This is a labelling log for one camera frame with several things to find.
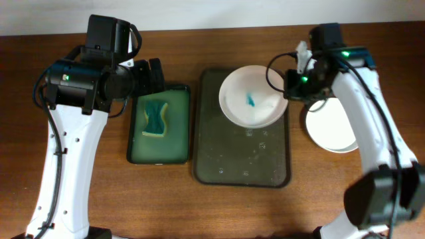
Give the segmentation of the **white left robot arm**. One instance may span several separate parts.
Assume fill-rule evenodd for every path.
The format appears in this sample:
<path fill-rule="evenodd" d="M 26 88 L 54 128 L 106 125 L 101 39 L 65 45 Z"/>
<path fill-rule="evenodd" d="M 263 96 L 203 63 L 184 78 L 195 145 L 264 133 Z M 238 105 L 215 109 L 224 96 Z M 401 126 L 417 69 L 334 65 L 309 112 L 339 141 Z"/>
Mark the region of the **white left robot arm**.
<path fill-rule="evenodd" d="M 23 238 L 111 238 L 91 226 L 88 198 L 96 150 L 114 101 L 165 90 L 160 60 L 138 60 L 142 37 L 125 20 L 91 15 L 86 42 L 49 66 L 33 88 L 48 118 L 36 208 Z"/>

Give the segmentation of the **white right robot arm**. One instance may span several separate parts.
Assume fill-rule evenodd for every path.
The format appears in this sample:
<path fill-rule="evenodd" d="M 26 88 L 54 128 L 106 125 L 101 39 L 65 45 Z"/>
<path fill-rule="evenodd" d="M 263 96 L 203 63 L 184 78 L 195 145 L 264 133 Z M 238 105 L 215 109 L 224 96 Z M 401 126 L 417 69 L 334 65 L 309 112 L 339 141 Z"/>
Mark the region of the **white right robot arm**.
<path fill-rule="evenodd" d="M 314 27 L 309 43 L 294 52 L 297 68 L 286 72 L 284 98 L 305 103 L 337 98 L 363 169 L 345 191 L 343 212 L 312 236 L 390 238 L 397 224 L 416 219 L 424 208 L 424 167 L 399 134 L 370 52 L 348 47 L 337 23 Z"/>

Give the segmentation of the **pale grey plate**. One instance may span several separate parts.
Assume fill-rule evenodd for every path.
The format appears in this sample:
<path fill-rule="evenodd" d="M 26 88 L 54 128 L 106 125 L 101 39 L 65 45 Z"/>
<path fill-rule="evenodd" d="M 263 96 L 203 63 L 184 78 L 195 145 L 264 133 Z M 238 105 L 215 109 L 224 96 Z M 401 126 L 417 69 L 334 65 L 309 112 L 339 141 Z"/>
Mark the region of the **pale grey plate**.
<path fill-rule="evenodd" d="M 337 98 L 308 106 L 305 128 L 312 141 L 324 150 L 348 153 L 358 148 L 347 114 Z"/>

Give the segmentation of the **green yellow sponge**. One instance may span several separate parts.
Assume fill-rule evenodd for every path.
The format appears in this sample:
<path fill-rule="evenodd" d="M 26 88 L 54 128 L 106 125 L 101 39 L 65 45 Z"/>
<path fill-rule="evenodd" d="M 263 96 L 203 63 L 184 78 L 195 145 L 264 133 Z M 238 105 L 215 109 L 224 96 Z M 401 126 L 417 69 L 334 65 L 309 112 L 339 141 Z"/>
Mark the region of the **green yellow sponge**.
<path fill-rule="evenodd" d="M 167 133 L 167 123 L 165 120 L 165 112 L 168 103 L 162 101 L 147 101 L 145 103 L 144 116 L 146 126 L 142 134 L 150 137 L 164 137 Z"/>

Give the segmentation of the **pinkish white plate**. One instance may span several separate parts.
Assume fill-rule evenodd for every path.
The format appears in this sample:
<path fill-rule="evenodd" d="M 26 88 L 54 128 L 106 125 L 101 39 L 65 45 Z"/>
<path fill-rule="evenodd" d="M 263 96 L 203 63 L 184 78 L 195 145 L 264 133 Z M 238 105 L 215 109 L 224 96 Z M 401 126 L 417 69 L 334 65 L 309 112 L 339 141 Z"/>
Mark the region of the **pinkish white plate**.
<path fill-rule="evenodd" d="M 269 126 L 285 113 L 288 100 L 280 92 L 284 79 L 265 66 L 243 66 L 221 84 L 218 100 L 223 114 L 234 124 L 258 129 Z"/>

